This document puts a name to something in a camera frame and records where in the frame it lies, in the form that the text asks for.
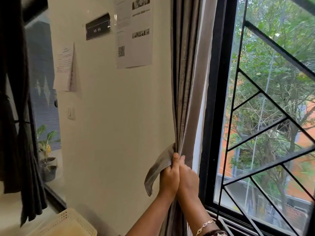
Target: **white switch plate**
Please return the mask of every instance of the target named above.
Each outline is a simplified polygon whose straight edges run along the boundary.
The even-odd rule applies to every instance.
[[[75,120],[76,116],[74,113],[74,107],[68,107],[67,118],[70,120]]]

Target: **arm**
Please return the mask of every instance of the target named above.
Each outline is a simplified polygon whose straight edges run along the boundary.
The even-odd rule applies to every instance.
[[[126,236],[157,236],[175,198],[179,185],[179,155],[174,153],[172,167],[160,174],[160,190],[144,214],[132,226]]]
[[[182,161],[179,166],[179,175],[180,182],[176,196],[193,235],[196,235],[197,231],[202,227],[202,225],[205,222],[211,221],[212,218],[207,213],[198,197],[198,175]],[[212,222],[207,224],[207,226],[203,228],[198,236],[202,236],[212,230],[217,229],[219,229],[219,227],[215,224],[215,222]]]

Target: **curtain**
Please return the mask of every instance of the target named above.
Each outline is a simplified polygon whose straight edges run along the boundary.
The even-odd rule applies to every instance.
[[[18,119],[7,96],[9,80]],[[38,169],[30,101],[27,49],[21,0],[0,1],[0,180],[4,193],[21,191],[21,226],[47,207]]]
[[[208,84],[212,32],[217,0],[171,0],[172,103],[175,143],[150,168],[147,194],[159,173],[171,165],[174,152],[192,167],[195,138],[205,85]],[[187,236],[187,222],[176,200],[164,220],[160,236]]]

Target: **basket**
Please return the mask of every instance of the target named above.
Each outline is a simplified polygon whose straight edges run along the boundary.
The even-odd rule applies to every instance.
[[[35,230],[33,230],[27,236],[53,236],[61,235],[61,231],[65,235],[72,235],[75,230],[76,234],[82,236],[96,236],[96,229],[85,220],[79,213],[74,209],[66,209],[61,213],[50,218],[48,221],[44,221]]]

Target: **dark gray wall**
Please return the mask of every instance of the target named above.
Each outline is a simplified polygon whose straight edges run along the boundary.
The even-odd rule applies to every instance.
[[[58,132],[55,139],[60,138],[58,109],[54,106],[57,99],[56,91],[53,89],[54,70],[53,52],[51,46],[50,25],[37,21],[26,29],[26,42],[29,58],[31,99],[35,114],[35,124],[39,126],[46,124],[47,130],[40,136],[44,140],[47,133],[53,130]],[[60,143],[53,143],[52,150],[60,149]]]

